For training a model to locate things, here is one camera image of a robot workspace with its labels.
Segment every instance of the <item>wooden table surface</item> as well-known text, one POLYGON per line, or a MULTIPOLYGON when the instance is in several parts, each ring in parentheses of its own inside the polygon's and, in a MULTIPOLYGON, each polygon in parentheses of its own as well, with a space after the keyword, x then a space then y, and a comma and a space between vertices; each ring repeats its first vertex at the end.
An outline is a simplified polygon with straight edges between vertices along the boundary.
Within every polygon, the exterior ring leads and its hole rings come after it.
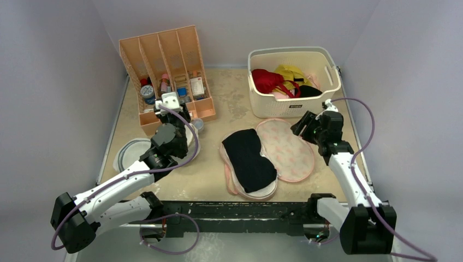
MULTIPOLYGON (((248 95, 247 70, 207 69, 206 76, 217 119, 205 122, 205 130, 199 135, 200 153, 191 163, 173 170, 159 182, 129 195, 127 199, 133 199, 144 191, 153 191, 161 200, 248 201, 228 193, 225 185, 224 163, 218 150, 226 134, 255 128, 263 120, 252 113, 248 95)), ((342 96, 342 90, 339 90, 334 94, 333 99, 342 96)), ((346 103, 339 101, 336 106, 345 119, 343 139, 348 141, 356 151, 357 142, 346 103)), ((286 118, 290 123, 295 123, 299 119, 286 118)), ((116 153, 134 138, 148 137, 140 128, 135 89, 132 84, 129 84, 105 163, 102 182, 118 174, 112 167, 116 153)), ((317 146, 311 146, 315 153, 315 168, 312 174, 298 183, 279 181, 276 193, 269 201, 307 201, 312 193, 333 193, 339 201, 346 201, 335 175, 325 165, 323 158, 318 155, 317 146)), ((360 170, 365 173, 360 157, 357 162, 360 170)))

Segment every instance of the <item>black cloth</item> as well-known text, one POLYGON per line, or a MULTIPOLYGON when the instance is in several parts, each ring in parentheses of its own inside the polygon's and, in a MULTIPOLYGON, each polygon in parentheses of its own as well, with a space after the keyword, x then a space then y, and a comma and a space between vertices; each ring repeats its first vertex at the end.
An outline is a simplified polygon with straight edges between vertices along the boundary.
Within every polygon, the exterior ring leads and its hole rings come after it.
POLYGON ((255 129, 237 131, 222 144, 246 193, 260 190, 276 180, 274 165, 260 155, 262 145, 255 129))
POLYGON ((322 94, 322 91, 314 88, 314 87, 311 87, 311 86, 306 86, 306 85, 303 85, 303 86, 299 86, 300 90, 301 90, 301 97, 317 97, 319 95, 322 94))

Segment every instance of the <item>wall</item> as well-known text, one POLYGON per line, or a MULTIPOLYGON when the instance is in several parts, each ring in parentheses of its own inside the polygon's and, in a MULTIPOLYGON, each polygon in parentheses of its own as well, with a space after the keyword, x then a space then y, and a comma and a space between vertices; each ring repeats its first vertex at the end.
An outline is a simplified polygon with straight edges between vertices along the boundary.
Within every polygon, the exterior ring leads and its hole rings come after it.
POLYGON ((118 40, 196 25, 206 66, 246 67, 255 49, 323 46, 342 64, 379 0, 94 0, 118 40))
POLYGON ((125 69, 93 3, 0 8, 0 261, 63 261, 55 198, 94 185, 125 69))
MULTIPOLYGON (((343 68, 348 96, 376 117, 365 154, 378 195, 440 261, 463 257, 462 24, 461 1, 381 1, 343 68)), ((365 142, 371 121, 351 106, 365 142)))

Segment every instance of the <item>white plastic basket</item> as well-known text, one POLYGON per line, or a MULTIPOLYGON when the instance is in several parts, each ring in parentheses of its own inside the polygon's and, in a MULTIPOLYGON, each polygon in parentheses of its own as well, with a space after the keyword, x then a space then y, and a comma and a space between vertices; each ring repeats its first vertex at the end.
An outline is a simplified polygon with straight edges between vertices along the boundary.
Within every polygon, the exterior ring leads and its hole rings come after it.
POLYGON ((322 102, 341 88, 341 80, 330 54, 322 47, 313 46, 252 51, 248 57, 248 80, 252 111, 261 118, 300 117, 307 110, 320 113, 323 110, 322 102), (273 94, 257 91, 251 71, 260 68, 273 72, 280 64, 296 66, 304 74, 316 75, 323 93, 317 97, 275 99, 273 94))

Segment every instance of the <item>gray floor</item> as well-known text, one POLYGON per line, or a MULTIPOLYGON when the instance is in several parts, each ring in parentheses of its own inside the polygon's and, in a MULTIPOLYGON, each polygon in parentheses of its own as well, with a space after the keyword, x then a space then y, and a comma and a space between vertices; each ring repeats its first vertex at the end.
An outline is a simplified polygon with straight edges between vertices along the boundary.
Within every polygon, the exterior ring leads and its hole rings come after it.
MULTIPOLYGON (((195 234, 162 240, 158 247, 181 251, 194 241, 195 234)), ((184 255, 166 255, 139 245, 137 228, 117 228, 103 234, 79 252, 78 262, 158 262, 158 261, 391 261, 388 255, 345 255, 339 240, 318 248, 305 237, 286 234, 201 233, 195 249, 184 255)))

